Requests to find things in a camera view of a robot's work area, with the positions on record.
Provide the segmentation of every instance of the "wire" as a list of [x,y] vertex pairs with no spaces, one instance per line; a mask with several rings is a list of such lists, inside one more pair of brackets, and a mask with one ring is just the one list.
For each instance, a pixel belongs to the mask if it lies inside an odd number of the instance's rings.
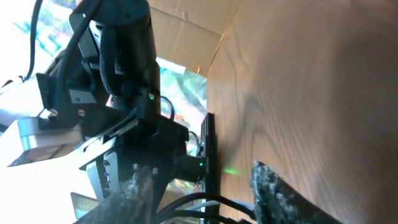
[[[240,205],[243,205],[243,206],[245,206],[247,208],[250,208],[251,210],[254,210],[254,205],[252,205],[250,203],[242,202],[242,201],[239,201],[239,200],[233,200],[233,202],[236,202],[236,203],[238,203]],[[185,210],[198,210],[199,208],[202,208],[202,207],[209,207],[209,206],[219,205],[219,204],[220,204],[219,202],[217,202],[215,200],[211,200],[211,201],[208,201],[208,202],[198,203],[196,205],[193,205],[191,207],[186,208]]]
[[35,53],[36,53],[36,30],[37,21],[39,20],[39,12],[42,7],[43,0],[36,0],[35,6],[33,7],[32,20],[30,21],[30,64],[29,71],[25,78],[22,79],[23,82],[30,79],[32,76],[33,69],[35,67]]
[[200,152],[200,143],[199,143],[199,137],[198,137],[198,135],[196,134],[196,133],[194,133],[193,131],[189,131],[189,133],[191,134],[191,135],[193,135],[193,137],[195,137],[195,139],[197,140],[197,150],[198,150],[198,153],[197,154],[200,154],[201,152]]
[[166,96],[161,96],[160,99],[165,100],[169,106],[170,106],[170,120],[174,121],[174,116],[175,116],[175,109],[173,103],[166,97]]
[[222,222],[225,224],[238,224],[237,221],[235,221],[231,218],[222,217],[221,215],[207,214],[207,213],[196,212],[196,211],[185,211],[185,210],[172,211],[169,214],[167,214],[163,219],[157,221],[156,223],[162,223],[169,218],[175,218],[175,217],[205,218],[205,219],[209,219],[209,220]]
[[156,214],[156,218],[160,219],[164,216],[166,216],[168,213],[174,211],[176,208],[191,202],[193,200],[198,200],[198,199],[208,199],[208,200],[216,200],[217,202],[223,203],[231,208],[235,208],[243,213],[245,213],[246,215],[249,215],[249,217],[253,220],[256,219],[256,216],[254,215],[254,212],[250,209],[248,209],[247,207],[240,205],[236,202],[231,201],[230,199],[226,198],[226,197],[222,197],[219,195],[212,195],[209,193],[204,193],[204,192],[200,192],[200,193],[194,193],[194,194],[190,194],[190,195],[186,195],[183,196],[177,200],[175,200],[174,202],[168,204],[166,207],[164,207],[163,209],[161,209],[157,214]]
[[62,98],[65,101],[68,101],[70,97],[69,94],[67,93],[67,76],[68,76],[69,63],[72,58],[72,53],[76,49],[81,37],[87,30],[90,21],[94,18],[102,2],[103,0],[94,0],[91,3],[91,6],[88,8],[87,13],[85,14],[85,18],[82,20],[79,28],[77,28],[76,32],[73,34],[72,38],[70,39],[67,48],[65,49],[57,79],[58,96],[60,96],[59,94],[61,94]]

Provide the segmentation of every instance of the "wooden surface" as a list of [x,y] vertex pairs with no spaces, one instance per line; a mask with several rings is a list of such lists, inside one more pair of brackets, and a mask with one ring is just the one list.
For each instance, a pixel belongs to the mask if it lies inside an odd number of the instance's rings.
[[208,73],[222,195],[252,202],[259,160],[344,223],[398,223],[397,8],[241,1]]

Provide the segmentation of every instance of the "cardboard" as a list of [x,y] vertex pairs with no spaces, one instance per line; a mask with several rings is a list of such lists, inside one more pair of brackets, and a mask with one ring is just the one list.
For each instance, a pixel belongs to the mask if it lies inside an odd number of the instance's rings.
[[206,75],[239,0],[148,0],[157,56]]

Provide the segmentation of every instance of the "wood grain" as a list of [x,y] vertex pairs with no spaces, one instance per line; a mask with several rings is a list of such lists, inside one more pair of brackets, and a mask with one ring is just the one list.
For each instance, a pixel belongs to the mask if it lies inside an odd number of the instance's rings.
[[252,202],[259,160],[344,223],[398,223],[398,27],[347,2],[241,1],[208,73],[222,195]]

